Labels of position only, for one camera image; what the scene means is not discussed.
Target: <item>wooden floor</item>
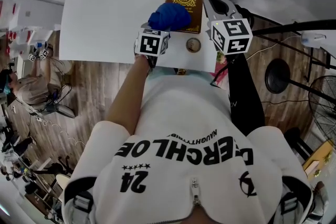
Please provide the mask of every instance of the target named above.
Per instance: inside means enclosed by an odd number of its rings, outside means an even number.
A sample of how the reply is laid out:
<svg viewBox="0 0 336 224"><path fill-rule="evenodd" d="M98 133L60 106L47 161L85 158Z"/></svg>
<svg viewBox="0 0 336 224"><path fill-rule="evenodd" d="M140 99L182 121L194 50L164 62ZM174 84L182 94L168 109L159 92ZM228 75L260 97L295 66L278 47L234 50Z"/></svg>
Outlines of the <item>wooden floor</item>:
<svg viewBox="0 0 336 224"><path fill-rule="evenodd" d="M269 23L256 19L255 28L271 26ZM273 35L273 38L283 40L294 35ZM54 35L50 43L58 45L59 34ZM299 41L299 38L290 38L286 43L308 52ZM255 37L246 57L255 51L267 48L272 43ZM324 59L323 51L316 50L316 57ZM291 78L304 83L303 76L307 74L309 58L291 49L275 45L272 49L265 50L248 60L251 74L262 101L281 102L285 100L305 100L307 93L295 86L289 86L285 92L279 95L267 91L264 82L264 74L267 65L275 58L284 59L290 66ZM0 58L1 65L5 59ZM22 136L26 137L29 130L36 140L37 146L32 146L27 151L27 156L32 160L44 162L51 157L54 162L58 156L70 156L72 167L77 163L85 143L89 139L93 126L104 118L104 115L121 87L130 65L106 62L75 62L75 68L70 76L73 90L64 99L63 103L74 108L77 117L68 119L56 113L45 117L45 122L38 122L34 117L29 123L29 114L18 102L13 102L7 109L13 128ZM313 66L311 81L324 74L322 67ZM267 125L279 127L283 132L288 128L297 126L303 133L310 126L312 117L307 102L287 102L283 104L264 103Z"/></svg>

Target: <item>shirt sleeve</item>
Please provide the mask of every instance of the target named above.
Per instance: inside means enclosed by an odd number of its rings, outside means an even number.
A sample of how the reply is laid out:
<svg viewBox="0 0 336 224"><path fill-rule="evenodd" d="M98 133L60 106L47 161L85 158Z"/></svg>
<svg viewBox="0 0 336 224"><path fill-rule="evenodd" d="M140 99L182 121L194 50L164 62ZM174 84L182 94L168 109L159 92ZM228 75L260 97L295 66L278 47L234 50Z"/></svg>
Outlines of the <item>shirt sleeve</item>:
<svg viewBox="0 0 336 224"><path fill-rule="evenodd" d="M299 159L288 145L280 129L263 126L252 131L247 138L256 148L272 159L281 169L283 176L295 177L310 186Z"/></svg>
<svg viewBox="0 0 336 224"><path fill-rule="evenodd" d="M97 177L129 137L129 132L121 125L109 121L97 123L70 182L84 177Z"/></svg>

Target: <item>gold emblem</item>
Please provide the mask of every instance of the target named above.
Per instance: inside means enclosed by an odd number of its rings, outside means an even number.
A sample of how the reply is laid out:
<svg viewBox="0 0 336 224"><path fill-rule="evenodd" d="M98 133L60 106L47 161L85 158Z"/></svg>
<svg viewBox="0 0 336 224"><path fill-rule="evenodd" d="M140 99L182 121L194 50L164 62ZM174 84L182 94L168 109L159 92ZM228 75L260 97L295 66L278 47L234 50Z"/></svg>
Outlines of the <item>gold emblem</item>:
<svg viewBox="0 0 336 224"><path fill-rule="evenodd" d="M178 3L187 7L196 7L196 0L173 0L173 3Z"/></svg>

